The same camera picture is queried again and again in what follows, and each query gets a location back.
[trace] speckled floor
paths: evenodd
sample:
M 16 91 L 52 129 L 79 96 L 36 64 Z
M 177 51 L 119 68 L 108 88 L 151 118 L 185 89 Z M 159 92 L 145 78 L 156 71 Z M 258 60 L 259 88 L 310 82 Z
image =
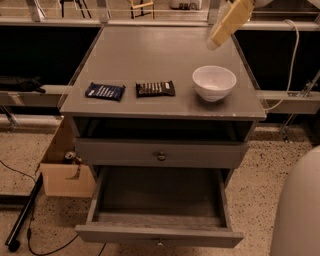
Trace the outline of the speckled floor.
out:
M 0 115 L 0 160 L 14 169 L 34 175 L 48 147 L 56 124 L 31 125 L 30 122 L 7 133 L 8 123 Z M 292 165 L 312 148 L 300 127 L 289 130 L 292 143 L 285 143 L 277 127 L 258 127 L 250 140 L 250 149 L 241 166 L 235 170 L 226 189 L 229 213 L 234 231 L 244 233 L 244 240 L 234 249 L 159 247 L 107 244 L 101 255 L 183 255 L 183 256 L 267 256 L 281 187 Z M 28 194 L 33 181 L 0 166 L 0 193 Z M 76 233 L 74 227 L 86 221 L 90 199 L 47 197 L 43 188 L 36 199 L 32 222 L 31 247 L 36 253 L 47 253 L 66 244 Z M 32 255 L 28 250 L 23 226 L 16 253 L 4 245 L 19 211 L 0 211 L 0 255 Z M 54 255 L 99 255 L 103 244 L 86 243 L 76 238 Z

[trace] black stand leg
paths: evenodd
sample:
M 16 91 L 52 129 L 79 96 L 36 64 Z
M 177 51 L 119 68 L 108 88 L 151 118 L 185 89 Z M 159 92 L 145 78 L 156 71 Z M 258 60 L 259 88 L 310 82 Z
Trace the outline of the black stand leg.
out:
M 81 10 L 82 18 L 85 18 L 83 10 L 82 10 L 82 4 L 80 3 L 80 0 L 76 0 L 76 3 L 79 5 L 79 9 Z
M 91 17 L 91 13 L 90 13 L 89 10 L 88 10 L 88 6 L 87 6 L 87 3 L 86 3 L 86 0 L 82 0 L 82 2 L 83 2 L 83 4 L 84 4 L 84 7 L 85 7 L 86 10 L 87 10 L 87 13 L 88 13 L 90 19 L 91 19 L 91 18 L 92 18 L 92 17 Z
M 19 249 L 20 242 L 17 240 L 17 237 L 19 235 L 20 229 L 21 229 L 24 221 L 26 220 L 26 218 L 28 216 L 28 213 L 29 213 L 31 207 L 34 204 L 34 201 L 38 195 L 38 192 L 40 191 L 42 183 L 43 183 L 43 179 L 42 179 L 42 175 L 40 174 L 40 176 L 39 176 L 36 184 L 34 185 L 30 195 L 27 197 L 27 200 L 24 203 L 23 209 L 21 210 L 20 215 L 19 215 L 18 219 L 16 220 L 16 223 L 14 224 L 14 226 L 10 232 L 10 235 L 8 236 L 7 241 L 5 243 L 5 245 L 8 246 L 10 252 L 15 252 L 16 250 Z
M 143 7 L 141 7 L 141 16 L 144 16 Z
M 61 4 L 61 17 L 64 18 L 64 0 L 60 0 Z

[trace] ceramic bowl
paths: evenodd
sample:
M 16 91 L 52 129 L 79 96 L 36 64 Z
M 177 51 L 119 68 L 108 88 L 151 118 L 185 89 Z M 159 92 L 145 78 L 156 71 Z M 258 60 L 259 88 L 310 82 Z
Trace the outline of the ceramic bowl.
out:
M 226 97 L 234 88 L 237 78 L 228 69 L 218 66 L 204 66 L 192 75 L 195 91 L 206 101 L 217 101 Z

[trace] chair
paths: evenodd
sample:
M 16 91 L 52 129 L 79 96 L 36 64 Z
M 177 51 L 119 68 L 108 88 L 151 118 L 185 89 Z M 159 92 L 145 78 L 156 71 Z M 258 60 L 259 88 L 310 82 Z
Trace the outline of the chair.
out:
M 131 19 L 135 19 L 136 17 L 144 16 L 147 14 L 151 14 L 152 19 L 154 19 L 154 2 L 153 2 L 153 0 L 150 0 L 146 3 L 144 3 L 144 0 L 140 0 L 139 4 L 136 4 L 135 0 L 130 0 L 130 5 L 131 5 Z M 143 10 L 144 7 L 151 7 L 152 11 L 145 13 Z M 135 10 L 137 10 L 137 9 L 141 10 L 139 15 L 135 15 Z

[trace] drawer knob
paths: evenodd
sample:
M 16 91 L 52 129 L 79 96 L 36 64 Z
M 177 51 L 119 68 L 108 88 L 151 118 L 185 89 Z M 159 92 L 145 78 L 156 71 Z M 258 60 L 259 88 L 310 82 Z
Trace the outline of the drawer knob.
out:
M 163 152 L 158 153 L 158 160 L 159 161 L 164 161 L 166 160 L 166 155 Z
M 158 246 L 164 246 L 164 244 L 162 243 L 162 240 L 159 239 L 159 242 L 157 243 Z

